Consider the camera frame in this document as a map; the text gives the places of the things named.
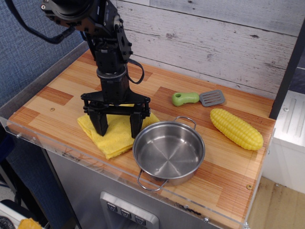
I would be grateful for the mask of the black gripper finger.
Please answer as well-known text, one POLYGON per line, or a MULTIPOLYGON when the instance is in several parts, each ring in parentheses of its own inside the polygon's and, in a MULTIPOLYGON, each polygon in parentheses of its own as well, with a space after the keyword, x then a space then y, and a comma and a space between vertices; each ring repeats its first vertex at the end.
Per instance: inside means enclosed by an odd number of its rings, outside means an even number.
POLYGON ((98 112, 91 112, 89 117, 96 132, 99 135, 104 136, 108 128, 107 115, 98 112))
POLYGON ((139 134, 142 128, 142 122, 143 119, 141 113, 134 113, 130 115, 132 138, 135 138, 139 134))

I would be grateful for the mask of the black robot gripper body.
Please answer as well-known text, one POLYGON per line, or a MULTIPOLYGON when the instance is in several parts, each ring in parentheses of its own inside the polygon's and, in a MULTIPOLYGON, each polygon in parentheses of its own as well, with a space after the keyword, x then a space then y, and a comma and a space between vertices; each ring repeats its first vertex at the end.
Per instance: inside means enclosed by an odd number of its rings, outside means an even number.
POLYGON ((81 95, 84 112, 92 114, 132 115, 149 117, 150 98, 130 89, 126 74, 99 74, 102 90, 81 95))

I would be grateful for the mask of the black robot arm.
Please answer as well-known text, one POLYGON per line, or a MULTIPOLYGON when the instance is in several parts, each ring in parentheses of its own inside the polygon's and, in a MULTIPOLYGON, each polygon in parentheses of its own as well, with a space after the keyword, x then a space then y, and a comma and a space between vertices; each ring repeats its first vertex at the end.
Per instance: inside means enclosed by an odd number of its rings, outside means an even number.
POLYGON ((116 7, 109 0, 44 0, 41 9, 56 24, 82 32, 87 41, 102 89, 81 99, 96 132, 106 134, 108 115, 127 115, 131 135, 136 137, 150 116, 150 98, 130 89, 128 64, 141 64, 130 59, 132 43, 116 7))

